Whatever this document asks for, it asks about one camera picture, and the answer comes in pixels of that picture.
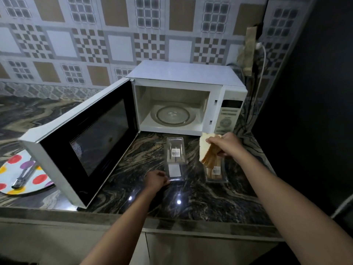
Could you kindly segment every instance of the polka dot plate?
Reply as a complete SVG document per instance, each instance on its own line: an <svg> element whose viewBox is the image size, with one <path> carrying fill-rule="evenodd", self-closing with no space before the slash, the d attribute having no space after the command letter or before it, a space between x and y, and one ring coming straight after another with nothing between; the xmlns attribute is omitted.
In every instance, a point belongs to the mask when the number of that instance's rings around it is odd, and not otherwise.
<svg viewBox="0 0 353 265"><path fill-rule="evenodd" d="M38 166L27 180L24 187L17 190L11 187L20 176L23 169L28 168L27 171L29 171L29 168L34 164L34 161L30 159L31 156L29 153L23 150L15 156L12 156L0 167L0 192L10 195L27 194L54 184L42 168Z"/></svg>

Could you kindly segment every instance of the purple dot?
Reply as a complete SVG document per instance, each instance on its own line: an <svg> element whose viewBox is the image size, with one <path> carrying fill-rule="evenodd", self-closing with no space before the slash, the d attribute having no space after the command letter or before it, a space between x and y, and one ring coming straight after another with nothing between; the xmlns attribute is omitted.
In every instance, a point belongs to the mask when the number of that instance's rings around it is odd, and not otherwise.
<svg viewBox="0 0 353 265"><path fill-rule="evenodd" d="M53 184L54 184L54 182L49 181L47 184L45 184L45 186L44 186L44 187L48 187L48 186L53 185Z"/></svg>
<svg viewBox="0 0 353 265"><path fill-rule="evenodd" d="M20 169L30 168L34 164L34 161L27 161L20 165Z"/></svg>

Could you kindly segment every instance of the microwave door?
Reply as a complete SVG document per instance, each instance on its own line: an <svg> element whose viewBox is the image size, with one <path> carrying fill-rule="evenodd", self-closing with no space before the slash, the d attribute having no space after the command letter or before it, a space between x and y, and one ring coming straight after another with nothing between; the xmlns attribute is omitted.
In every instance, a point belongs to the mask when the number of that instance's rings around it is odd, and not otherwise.
<svg viewBox="0 0 353 265"><path fill-rule="evenodd" d="M123 78L19 140L73 205L86 208L138 133Z"/></svg>

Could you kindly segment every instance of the microwave button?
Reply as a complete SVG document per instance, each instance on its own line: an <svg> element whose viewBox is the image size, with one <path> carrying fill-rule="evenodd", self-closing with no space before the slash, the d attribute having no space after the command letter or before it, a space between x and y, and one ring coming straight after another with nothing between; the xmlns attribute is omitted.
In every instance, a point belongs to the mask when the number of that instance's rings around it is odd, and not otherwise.
<svg viewBox="0 0 353 265"><path fill-rule="evenodd" d="M221 127L228 127L232 124L232 120L230 120L229 118L224 118L220 121L220 126Z"/></svg>

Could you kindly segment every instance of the barcode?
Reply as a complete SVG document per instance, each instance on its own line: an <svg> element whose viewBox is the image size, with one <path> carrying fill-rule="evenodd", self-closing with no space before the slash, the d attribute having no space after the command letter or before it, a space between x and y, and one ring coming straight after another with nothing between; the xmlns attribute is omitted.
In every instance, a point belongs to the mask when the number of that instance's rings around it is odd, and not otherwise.
<svg viewBox="0 0 353 265"><path fill-rule="evenodd" d="M172 157L180 157L180 149L172 149Z"/></svg>
<svg viewBox="0 0 353 265"><path fill-rule="evenodd" d="M220 166L215 166L212 169L212 174L214 175L220 175L221 174L221 167Z"/></svg>

